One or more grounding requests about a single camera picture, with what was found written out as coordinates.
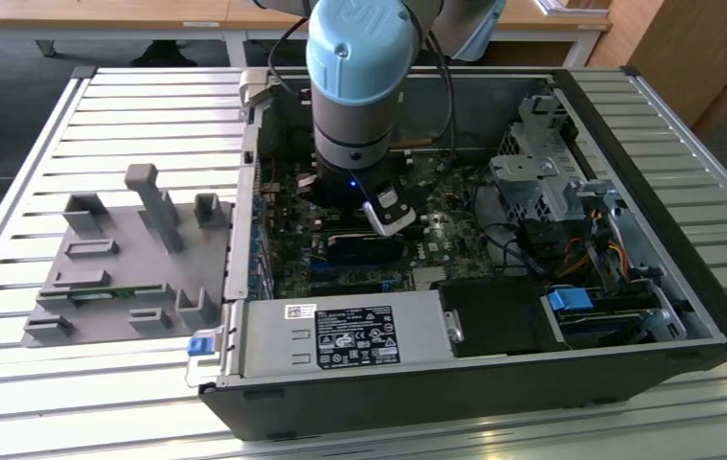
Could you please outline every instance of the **slotted aluminum surface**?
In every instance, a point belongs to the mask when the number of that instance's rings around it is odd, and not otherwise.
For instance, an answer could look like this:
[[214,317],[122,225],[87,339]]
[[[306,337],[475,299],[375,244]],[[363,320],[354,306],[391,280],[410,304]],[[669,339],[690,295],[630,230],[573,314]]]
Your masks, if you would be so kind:
[[[727,364],[672,379],[626,403],[245,443],[186,386],[185,338],[18,347],[66,229],[56,213],[70,192],[103,191],[107,205],[134,204],[123,172],[151,161],[177,202],[202,191],[234,198],[238,75],[103,69],[92,80],[71,81],[0,207],[0,457],[727,456]],[[620,71],[574,76],[727,288],[727,175],[638,79]],[[605,176],[598,160],[592,163]]]

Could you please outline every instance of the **desk leg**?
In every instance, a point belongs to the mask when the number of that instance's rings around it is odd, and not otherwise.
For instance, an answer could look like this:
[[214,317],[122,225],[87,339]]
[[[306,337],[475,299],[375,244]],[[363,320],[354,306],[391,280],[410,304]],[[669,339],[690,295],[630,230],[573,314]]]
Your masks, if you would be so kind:
[[588,31],[582,32],[577,41],[570,47],[570,52],[565,58],[565,67],[585,67],[592,58],[593,48],[596,48],[596,42],[601,37],[602,32]]
[[36,40],[36,46],[40,47],[40,52],[46,58],[56,56],[56,48],[54,47],[54,40]]
[[246,39],[247,33],[245,31],[225,31],[230,67],[247,67],[247,50],[245,49]]

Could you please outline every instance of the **power supply label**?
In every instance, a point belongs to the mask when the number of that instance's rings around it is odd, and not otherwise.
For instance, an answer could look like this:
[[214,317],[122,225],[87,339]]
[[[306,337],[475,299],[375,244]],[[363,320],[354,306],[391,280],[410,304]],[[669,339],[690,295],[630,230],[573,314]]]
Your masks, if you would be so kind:
[[377,366],[401,362],[391,307],[315,311],[321,369]]

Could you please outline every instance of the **green circuit board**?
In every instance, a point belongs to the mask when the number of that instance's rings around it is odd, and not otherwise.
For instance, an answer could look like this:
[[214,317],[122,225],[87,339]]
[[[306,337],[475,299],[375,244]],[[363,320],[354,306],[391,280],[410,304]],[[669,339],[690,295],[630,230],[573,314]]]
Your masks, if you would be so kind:
[[[415,153],[405,185],[434,181],[439,162],[438,152]],[[431,271],[445,273],[445,279],[477,278],[494,273],[470,209],[475,167],[454,169],[439,183],[415,224],[422,227],[419,235],[415,228],[411,238],[397,237],[403,242],[399,260],[379,265],[333,266],[326,260],[333,237],[375,234],[362,212],[342,217],[338,211],[321,209],[295,195],[295,177],[306,169],[298,163],[282,163],[279,161],[274,172],[262,173],[262,177],[267,177],[262,196],[277,298],[418,290],[423,286],[418,286],[411,276],[418,273],[417,268],[434,267]],[[359,225],[334,229],[330,224],[342,220],[354,220]]]

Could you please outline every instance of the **small circuit board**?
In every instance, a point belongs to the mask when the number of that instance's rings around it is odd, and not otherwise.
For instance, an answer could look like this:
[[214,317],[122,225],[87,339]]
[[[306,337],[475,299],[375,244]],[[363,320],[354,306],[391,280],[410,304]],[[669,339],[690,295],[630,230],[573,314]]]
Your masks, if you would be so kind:
[[[435,181],[439,152],[415,152],[406,161],[407,187]],[[434,281],[493,275],[470,208],[474,167],[447,173],[417,222],[389,239],[362,212],[342,215],[295,195],[295,177],[306,171],[278,160],[261,175],[275,298],[419,290]]]

